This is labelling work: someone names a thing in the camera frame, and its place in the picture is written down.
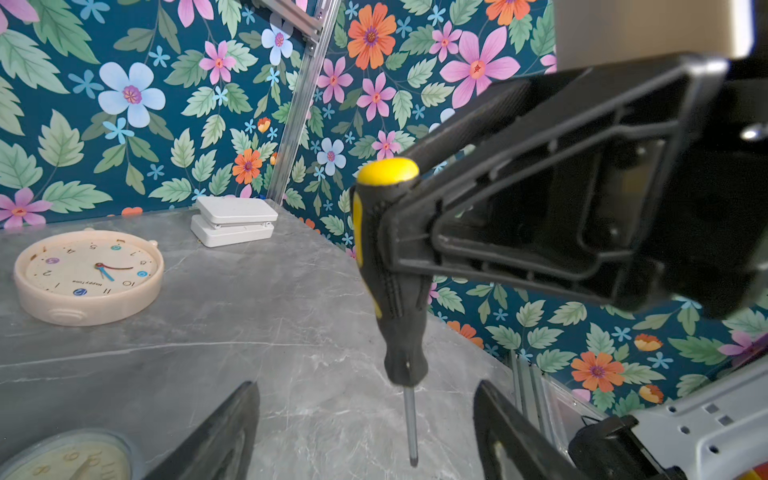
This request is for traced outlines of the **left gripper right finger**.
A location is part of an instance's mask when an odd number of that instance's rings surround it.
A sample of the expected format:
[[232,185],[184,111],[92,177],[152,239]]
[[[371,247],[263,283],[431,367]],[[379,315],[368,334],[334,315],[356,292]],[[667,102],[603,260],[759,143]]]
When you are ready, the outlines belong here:
[[490,381],[473,400],[479,457],[486,479],[584,479]]

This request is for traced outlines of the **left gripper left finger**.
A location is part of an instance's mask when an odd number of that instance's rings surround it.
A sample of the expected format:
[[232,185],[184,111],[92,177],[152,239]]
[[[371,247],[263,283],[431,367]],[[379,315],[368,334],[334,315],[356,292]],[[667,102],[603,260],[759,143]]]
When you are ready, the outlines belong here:
[[239,385],[146,480],[232,479],[248,476],[260,414],[254,381]]

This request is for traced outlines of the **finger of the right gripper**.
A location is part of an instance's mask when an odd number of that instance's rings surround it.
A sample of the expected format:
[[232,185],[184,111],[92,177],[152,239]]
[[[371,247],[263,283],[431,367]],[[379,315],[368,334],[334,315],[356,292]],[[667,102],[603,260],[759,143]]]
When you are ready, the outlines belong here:
[[724,318],[767,285],[767,63],[677,53],[492,85],[405,155],[398,273]]

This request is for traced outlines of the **black yellow screwdriver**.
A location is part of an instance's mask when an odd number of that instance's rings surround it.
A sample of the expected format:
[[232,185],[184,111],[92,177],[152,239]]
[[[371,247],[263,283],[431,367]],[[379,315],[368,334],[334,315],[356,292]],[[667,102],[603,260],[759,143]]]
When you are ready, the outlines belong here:
[[396,272],[385,261],[381,232],[385,214],[406,195],[420,176],[418,165],[406,158],[385,158],[364,166],[350,190],[356,263],[374,305],[379,331],[386,344],[384,366],[392,384],[403,388],[410,465],[419,463],[415,387],[426,377],[423,351],[426,297],[431,279]]

